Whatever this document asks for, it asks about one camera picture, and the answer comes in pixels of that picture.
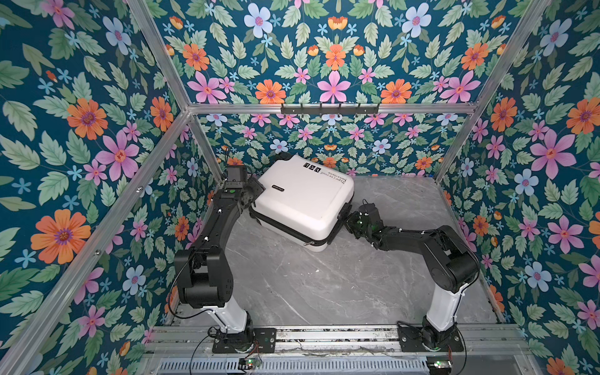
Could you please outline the white hard-shell suitcase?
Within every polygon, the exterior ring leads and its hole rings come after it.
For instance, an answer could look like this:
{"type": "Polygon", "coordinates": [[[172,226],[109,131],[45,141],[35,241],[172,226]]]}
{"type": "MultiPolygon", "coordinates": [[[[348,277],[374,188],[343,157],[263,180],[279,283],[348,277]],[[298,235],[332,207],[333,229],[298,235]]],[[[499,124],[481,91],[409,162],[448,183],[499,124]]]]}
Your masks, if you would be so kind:
{"type": "Polygon", "coordinates": [[[333,242],[355,194],[352,177],[300,156],[274,162],[259,183],[250,217],[314,253],[333,242]]]}

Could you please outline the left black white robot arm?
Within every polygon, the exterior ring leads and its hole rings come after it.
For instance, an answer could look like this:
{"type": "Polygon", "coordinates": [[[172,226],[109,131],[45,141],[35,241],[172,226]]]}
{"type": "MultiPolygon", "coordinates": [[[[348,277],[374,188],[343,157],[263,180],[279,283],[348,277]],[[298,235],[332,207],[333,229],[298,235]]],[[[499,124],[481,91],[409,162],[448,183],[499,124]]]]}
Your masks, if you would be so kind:
{"type": "Polygon", "coordinates": [[[233,297],[234,277],[225,250],[237,220],[263,191],[245,167],[228,167],[197,239],[174,259],[179,300],[197,310],[190,318],[209,314],[231,341],[250,342],[254,331],[249,313],[233,297]]]}

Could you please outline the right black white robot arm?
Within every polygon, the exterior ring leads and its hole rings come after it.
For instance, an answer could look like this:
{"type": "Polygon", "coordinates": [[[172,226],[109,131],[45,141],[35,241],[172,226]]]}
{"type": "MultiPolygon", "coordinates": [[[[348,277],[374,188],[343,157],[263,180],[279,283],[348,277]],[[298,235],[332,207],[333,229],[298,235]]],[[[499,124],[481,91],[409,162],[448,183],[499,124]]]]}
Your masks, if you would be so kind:
{"type": "Polygon", "coordinates": [[[480,274],[476,256],[458,233],[447,225],[429,230],[387,226],[372,203],[351,213],[345,227],[377,250],[414,253],[423,258],[435,289],[417,337],[431,351],[452,340],[457,334],[459,305],[480,274]]]}

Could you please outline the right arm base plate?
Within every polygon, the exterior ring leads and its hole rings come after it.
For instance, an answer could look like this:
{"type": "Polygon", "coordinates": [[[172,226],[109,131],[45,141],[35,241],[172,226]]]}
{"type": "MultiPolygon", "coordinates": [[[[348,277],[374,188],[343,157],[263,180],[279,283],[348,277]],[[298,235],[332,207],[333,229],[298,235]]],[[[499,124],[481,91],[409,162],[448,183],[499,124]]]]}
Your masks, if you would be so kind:
{"type": "Polygon", "coordinates": [[[463,353],[465,345],[456,325],[447,331],[436,331],[432,326],[415,327],[399,323],[398,341],[401,349],[408,352],[463,353]]]}

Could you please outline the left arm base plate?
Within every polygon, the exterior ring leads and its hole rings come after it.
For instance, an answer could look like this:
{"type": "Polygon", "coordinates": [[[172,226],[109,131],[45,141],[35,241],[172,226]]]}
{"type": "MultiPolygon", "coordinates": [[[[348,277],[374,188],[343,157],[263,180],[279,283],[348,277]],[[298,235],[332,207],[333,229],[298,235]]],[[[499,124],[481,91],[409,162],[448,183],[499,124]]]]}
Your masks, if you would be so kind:
{"type": "Polygon", "coordinates": [[[275,352],[278,330],[271,327],[246,329],[237,334],[217,334],[213,354],[271,354],[275,352]]]}

